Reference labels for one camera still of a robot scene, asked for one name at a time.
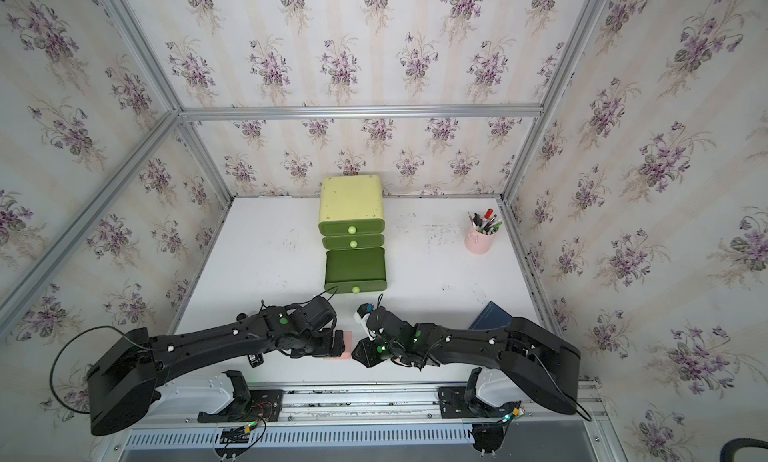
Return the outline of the large pink sticky note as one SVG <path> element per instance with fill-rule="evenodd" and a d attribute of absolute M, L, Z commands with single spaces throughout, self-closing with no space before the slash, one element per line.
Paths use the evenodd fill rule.
<path fill-rule="evenodd" d="M 335 330 L 327 358 L 347 360 L 351 358 L 353 349 L 353 333 L 350 331 Z"/>

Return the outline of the green bottom drawer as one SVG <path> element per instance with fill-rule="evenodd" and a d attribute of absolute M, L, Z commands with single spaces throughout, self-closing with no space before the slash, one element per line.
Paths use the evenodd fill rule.
<path fill-rule="evenodd" d="M 376 247 L 326 252 L 324 288 L 339 294 L 385 290 L 385 249 Z"/>

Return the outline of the green drawer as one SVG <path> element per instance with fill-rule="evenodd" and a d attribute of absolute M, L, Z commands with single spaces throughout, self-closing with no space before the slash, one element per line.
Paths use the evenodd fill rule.
<path fill-rule="evenodd" d="M 381 247 L 385 242 L 382 233 L 347 234 L 322 238 L 326 250 L 354 250 Z"/>
<path fill-rule="evenodd" d="M 326 252 L 324 288 L 339 294 L 385 290 L 385 249 L 376 247 Z"/>
<path fill-rule="evenodd" d="M 348 236 L 357 234 L 376 234 L 385 230 L 383 218 L 365 218 L 350 220 L 323 220 L 318 224 L 323 236 Z"/>

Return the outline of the green top drawer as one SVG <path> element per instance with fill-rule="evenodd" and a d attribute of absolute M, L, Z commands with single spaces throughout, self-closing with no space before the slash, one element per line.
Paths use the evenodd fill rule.
<path fill-rule="evenodd" d="M 385 230 L 383 218 L 365 218 L 350 220 L 323 220 L 318 224 L 323 236 L 348 236 L 357 234 L 376 234 Z"/>

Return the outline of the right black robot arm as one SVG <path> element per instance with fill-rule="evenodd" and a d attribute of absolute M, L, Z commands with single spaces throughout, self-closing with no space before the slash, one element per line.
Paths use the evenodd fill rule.
<path fill-rule="evenodd" d="M 540 406 L 592 419 L 578 402 L 579 349 L 527 318 L 513 317 L 491 329 L 453 329 L 411 325 L 380 304 L 362 304 L 355 319 L 366 337 L 352 358 L 367 368 L 389 360 L 418 370 L 448 364 L 495 369 Z"/>

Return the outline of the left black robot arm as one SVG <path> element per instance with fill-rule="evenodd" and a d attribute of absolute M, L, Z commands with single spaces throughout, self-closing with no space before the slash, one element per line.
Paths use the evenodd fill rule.
<path fill-rule="evenodd" d="M 112 435 L 140 421 L 160 399 L 159 387 L 187 373 L 238 357 L 261 360 L 278 351 L 291 359 L 338 358 L 345 351 L 337 313 L 319 294 L 284 306 L 262 305 L 229 324 L 152 336 L 145 327 L 119 339 L 86 372 L 90 433 Z"/>

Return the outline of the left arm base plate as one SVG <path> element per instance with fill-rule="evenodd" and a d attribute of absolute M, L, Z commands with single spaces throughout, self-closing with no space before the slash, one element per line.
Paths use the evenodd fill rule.
<path fill-rule="evenodd" d="M 245 423 L 264 419 L 276 422 L 285 392 L 280 389 L 251 390 L 247 398 L 236 397 L 217 413 L 199 412 L 198 423 Z"/>

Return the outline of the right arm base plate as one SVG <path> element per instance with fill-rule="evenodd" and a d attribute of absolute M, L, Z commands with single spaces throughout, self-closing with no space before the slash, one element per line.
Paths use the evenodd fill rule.
<path fill-rule="evenodd" d="M 437 388 L 442 419 L 482 418 L 510 420 L 521 413 L 521 402 L 512 401 L 494 407 L 481 401 L 473 389 L 466 386 L 440 386 Z"/>

